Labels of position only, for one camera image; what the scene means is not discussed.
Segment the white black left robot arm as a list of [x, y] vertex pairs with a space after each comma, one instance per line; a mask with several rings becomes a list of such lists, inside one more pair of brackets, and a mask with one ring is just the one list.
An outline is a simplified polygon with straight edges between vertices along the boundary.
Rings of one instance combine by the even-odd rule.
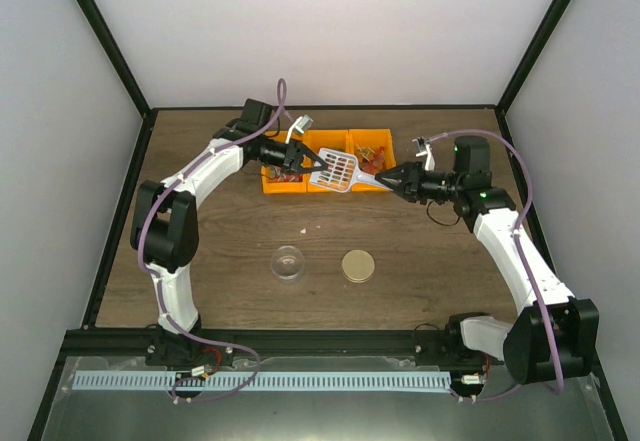
[[202, 202], [229, 176], [251, 161], [295, 175], [322, 161], [299, 137], [313, 123], [308, 115], [291, 120], [285, 139], [266, 134], [287, 115], [280, 105], [248, 99], [241, 115], [216, 131], [204, 150], [175, 174], [160, 182], [140, 185], [135, 203], [130, 242], [137, 261], [153, 283], [158, 325], [170, 335], [169, 352], [181, 364], [196, 363], [204, 345], [234, 351], [237, 344], [207, 340], [199, 335], [201, 317], [192, 295], [190, 266], [199, 246], [198, 211]]

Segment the orange bin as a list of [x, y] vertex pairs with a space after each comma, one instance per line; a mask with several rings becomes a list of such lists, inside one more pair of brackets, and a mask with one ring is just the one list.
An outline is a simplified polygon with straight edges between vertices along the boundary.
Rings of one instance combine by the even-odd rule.
[[274, 165], [262, 165], [260, 170], [264, 194], [302, 194], [307, 192], [303, 174]]
[[353, 140], [348, 130], [309, 130], [303, 135], [304, 143], [314, 152], [321, 148], [353, 153]]
[[350, 148], [359, 168], [367, 174], [377, 174], [396, 166], [390, 129], [350, 129]]

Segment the white slotted plastic scoop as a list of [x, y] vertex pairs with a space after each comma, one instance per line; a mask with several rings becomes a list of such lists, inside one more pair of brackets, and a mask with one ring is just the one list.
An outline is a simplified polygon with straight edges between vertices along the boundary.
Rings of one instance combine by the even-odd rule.
[[317, 155], [320, 160], [314, 163], [314, 167], [320, 170], [310, 174], [311, 185], [341, 194], [351, 192], [359, 184], [389, 191], [373, 174], [360, 169], [354, 154], [323, 147]]

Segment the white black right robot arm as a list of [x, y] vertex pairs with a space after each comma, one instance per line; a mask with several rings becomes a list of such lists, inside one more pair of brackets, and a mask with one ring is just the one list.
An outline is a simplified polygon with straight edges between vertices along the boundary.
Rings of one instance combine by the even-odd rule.
[[450, 322], [456, 331], [444, 339], [447, 357], [458, 364], [479, 352], [501, 361], [519, 385], [544, 383], [554, 393], [566, 380], [590, 373], [599, 313], [578, 299], [555, 275], [529, 238], [524, 221], [532, 201], [517, 208], [509, 193], [492, 182], [492, 134], [458, 130], [454, 166], [438, 172], [429, 139], [417, 138], [420, 161], [404, 162], [375, 179], [410, 203], [450, 202], [456, 215], [482, 244], [504, 279], [517, 310], [509, 324], [488, 314], [465, 314]]

